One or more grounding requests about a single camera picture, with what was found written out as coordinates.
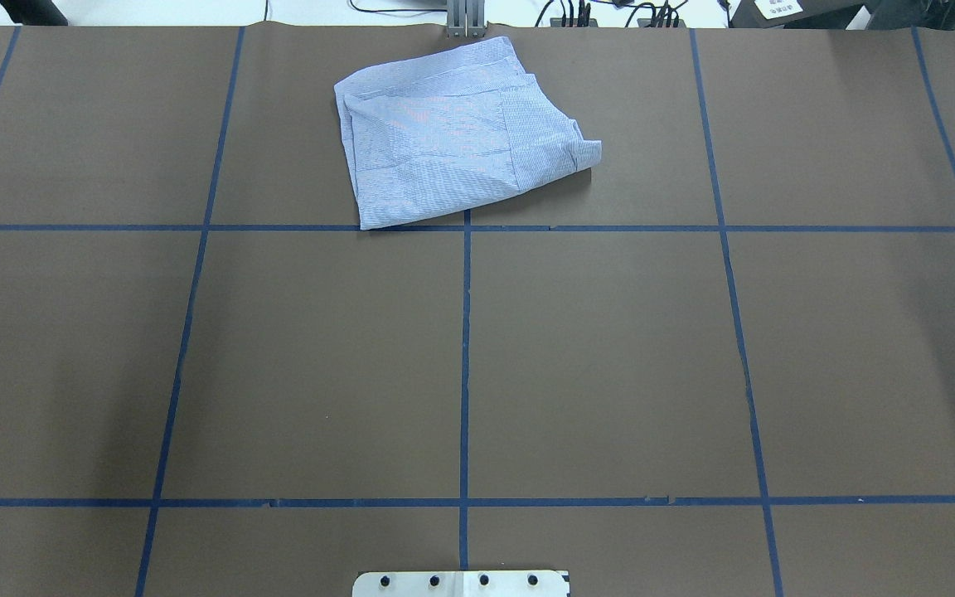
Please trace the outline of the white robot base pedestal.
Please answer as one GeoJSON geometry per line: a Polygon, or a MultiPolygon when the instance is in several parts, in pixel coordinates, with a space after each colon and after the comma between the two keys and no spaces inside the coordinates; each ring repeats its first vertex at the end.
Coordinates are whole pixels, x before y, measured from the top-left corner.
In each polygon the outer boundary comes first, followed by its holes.
{"type": "Polygon", "coordinates": [[[570,596],[567,571],[372,571],[357,576],[352,596],[570,596]]]}

